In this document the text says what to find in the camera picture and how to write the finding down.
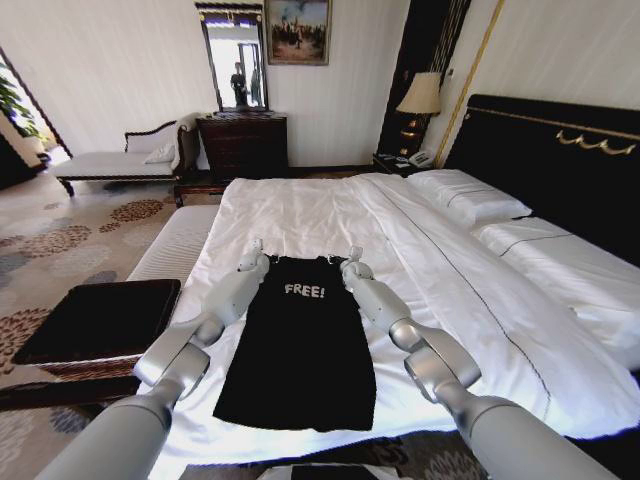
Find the black headboard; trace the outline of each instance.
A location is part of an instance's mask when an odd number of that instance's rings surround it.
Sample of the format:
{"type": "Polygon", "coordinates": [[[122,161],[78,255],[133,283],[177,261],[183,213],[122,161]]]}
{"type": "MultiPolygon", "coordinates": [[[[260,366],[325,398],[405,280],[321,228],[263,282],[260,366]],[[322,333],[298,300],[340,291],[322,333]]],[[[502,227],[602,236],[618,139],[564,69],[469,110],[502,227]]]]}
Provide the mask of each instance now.
{"type": "Polygon", "coordinates": [[[445,168],[640,266],[640,111],[473,95],[445,168]]]}

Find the white duvet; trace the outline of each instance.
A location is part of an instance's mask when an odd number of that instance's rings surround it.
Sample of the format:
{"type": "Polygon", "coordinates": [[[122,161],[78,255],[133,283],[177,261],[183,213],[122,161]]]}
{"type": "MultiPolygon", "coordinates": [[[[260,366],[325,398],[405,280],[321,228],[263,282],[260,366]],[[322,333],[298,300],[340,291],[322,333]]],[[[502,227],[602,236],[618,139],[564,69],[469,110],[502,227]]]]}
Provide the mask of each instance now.
{"type": "MultiPolygon", "coordinates": [[[[407,302],[413,318],[444,328],[475,358],[483,374],[471,389],[476,394],[509,398],[573,437],[613,434],[638,423],[640,391],[629,372],[568,310],[429,207],[400,177],[235,180],[173,322],[200,312],[202,298],[256,237],[268,254],[299,258],[364,247],[362,260],[407,302]]],[[[211,367],[176,406],[152,478],[177,478],[187,464],[295,457],[369,438],[454,428],[444,408],[427,402],[409,380],[405,354],[364,318],[377,383],[371,431],[263,430],[218,420],[212,412],[244,324],[228,327],[207,349],[211,367]]],[[[256,374],[277,372],[261,371],[256,359],[256,374]]]]}

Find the lamp shade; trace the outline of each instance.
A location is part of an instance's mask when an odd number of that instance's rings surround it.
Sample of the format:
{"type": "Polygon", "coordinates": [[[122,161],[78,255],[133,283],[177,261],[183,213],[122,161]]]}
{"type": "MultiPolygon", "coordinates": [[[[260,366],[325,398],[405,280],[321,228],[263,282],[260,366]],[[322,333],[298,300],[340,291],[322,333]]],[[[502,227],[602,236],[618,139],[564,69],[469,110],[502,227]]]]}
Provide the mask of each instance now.
{"type": "Polygon", "coordinates": [[[409,91],[396,109],[407,113],[440,111],[440,73],[420,72],[413,77],[409,91]]]}

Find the patterned carpet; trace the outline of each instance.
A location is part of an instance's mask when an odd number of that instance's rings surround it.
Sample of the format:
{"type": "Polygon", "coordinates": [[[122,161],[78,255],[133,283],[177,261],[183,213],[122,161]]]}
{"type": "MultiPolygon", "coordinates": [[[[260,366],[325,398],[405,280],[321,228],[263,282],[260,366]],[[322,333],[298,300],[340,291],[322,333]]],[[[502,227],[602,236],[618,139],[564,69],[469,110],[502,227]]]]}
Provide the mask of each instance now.
{"type": "MultiPolygon", "coordinates": [[[[10,359],[70,288],[125,280],[175,211],[167,183],[76,182],[74,187],[76,196],[69,198],[42,173],[0,191],[0,387],[53,379],[10,359]]],[[[218,202],[207,195],[185,199],[186,205],[218,202]]],[[[65,408],[0,413],[0,479],[33,478],[87,423],[65,408]]],[[[387,465],[404,476],[433,480],[486,478],[453,433],[379,439],[301,461],[387,465]]],[[[266,468],[190,467],[182,478],[253,479],[266,468]]]]}

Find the mirror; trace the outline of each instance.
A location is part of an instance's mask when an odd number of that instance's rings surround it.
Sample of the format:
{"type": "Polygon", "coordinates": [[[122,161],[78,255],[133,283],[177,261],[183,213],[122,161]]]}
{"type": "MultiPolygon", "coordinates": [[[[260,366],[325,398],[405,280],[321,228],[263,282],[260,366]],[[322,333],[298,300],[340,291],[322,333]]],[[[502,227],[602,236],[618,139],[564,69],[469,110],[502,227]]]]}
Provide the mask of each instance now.
{"type": "Polygon", "coordinates": [[[262,5],[196,3],[196,7],[219,110],[268,110],[262,5]]]}

